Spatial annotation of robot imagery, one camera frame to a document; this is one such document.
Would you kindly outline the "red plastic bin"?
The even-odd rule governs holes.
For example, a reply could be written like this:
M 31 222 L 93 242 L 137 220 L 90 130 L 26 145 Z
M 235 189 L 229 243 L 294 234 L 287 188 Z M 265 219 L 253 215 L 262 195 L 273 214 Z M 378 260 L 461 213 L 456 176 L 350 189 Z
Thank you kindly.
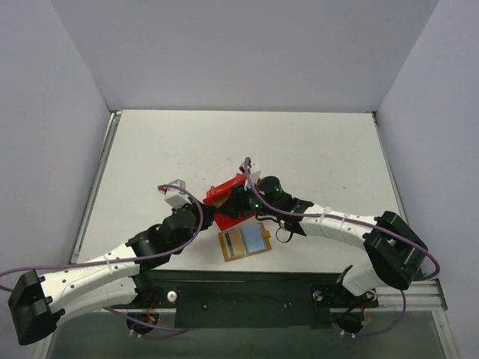
M 212 186 L 203 199 L 204 204 L 214 206 L 214 197 L 229 194 L 228 200 L 221 207 L 214 206 L 216 208 L 214 220 L 220 230 L 228 230 L 255 215 L 252 196 L 243 186 L 245 179 L 244 174 L 236 174 L 233 179 Z

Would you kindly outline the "orange credit card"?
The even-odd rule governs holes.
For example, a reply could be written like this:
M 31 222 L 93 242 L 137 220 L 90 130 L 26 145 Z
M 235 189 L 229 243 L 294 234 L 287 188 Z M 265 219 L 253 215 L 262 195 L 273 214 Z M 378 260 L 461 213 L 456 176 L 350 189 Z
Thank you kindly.
M 228 231 L 223 237 L 228 258 L 232 259 L 245 254 L 245 245 L 239 230 Z
M 229 198 L 229 194 L 224 193 L 222 195 L 219 195 L 217 197 L 213 198 L 213 204 L 216 208 L 221 207 Z

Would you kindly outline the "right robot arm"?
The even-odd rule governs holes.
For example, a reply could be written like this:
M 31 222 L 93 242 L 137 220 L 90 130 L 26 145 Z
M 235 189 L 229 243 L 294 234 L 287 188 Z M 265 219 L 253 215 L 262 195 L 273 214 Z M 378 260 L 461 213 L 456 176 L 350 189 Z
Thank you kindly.
M 254 188 L 248 182 L 234 185 L 219 204 L 219 212 L 234 220 L 255 215 L 292 234 L 320 236 L 365 251 L 367 261 L 348 265 L 334 288 L 336 301 L 344 306 L 378 286 L 408 289 L 426 257 L 427 246 L 398 214 L 333 211 L 288 194 L 274 176 L 264 177 Z

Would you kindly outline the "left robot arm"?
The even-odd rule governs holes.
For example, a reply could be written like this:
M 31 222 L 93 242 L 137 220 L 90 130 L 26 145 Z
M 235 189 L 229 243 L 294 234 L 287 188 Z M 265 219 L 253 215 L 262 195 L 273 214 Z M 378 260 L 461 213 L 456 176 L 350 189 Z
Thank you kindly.
M 50 335 L 67 314 L 68 301 L 167 263 L 197 232 L 212 225 L 215 212 L 213 206 L 186 204 L 161 224 L 110 251 L 97 265 L 89 262 L 48 274 L 39 275 L 34 269 L 22 274 L 8 299 L 19 344 L 27 346 Z

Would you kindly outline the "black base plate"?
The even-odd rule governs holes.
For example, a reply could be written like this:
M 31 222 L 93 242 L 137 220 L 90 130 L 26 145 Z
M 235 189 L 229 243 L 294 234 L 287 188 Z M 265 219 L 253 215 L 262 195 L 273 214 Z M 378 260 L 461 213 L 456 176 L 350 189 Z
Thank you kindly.
M 338 273 L 152 270 L 134 277 L 122 310 L 174 310 L 178 328 L 330 328 L 332 311 L 377 308 L 355 297 Z

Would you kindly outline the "aluminium frame rail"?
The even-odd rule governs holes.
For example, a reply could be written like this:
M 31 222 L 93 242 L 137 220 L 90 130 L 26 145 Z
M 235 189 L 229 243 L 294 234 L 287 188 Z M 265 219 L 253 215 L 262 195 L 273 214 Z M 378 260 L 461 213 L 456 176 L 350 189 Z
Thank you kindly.
M 46 296 L 52 298 L 49 304 L 52 312 L 64 310 L 65 317 L 71 317 L 100 310 L 104 307 L 131 304 L 138 297 L 133 279 L 125 277 L 89 291 L 81 291 L 78 284 L 67 283 L 55 294 L 46 290 Z M 405 291 L 408 310 L 446 310 L 445 297 L 438 283 L 414 284 Z

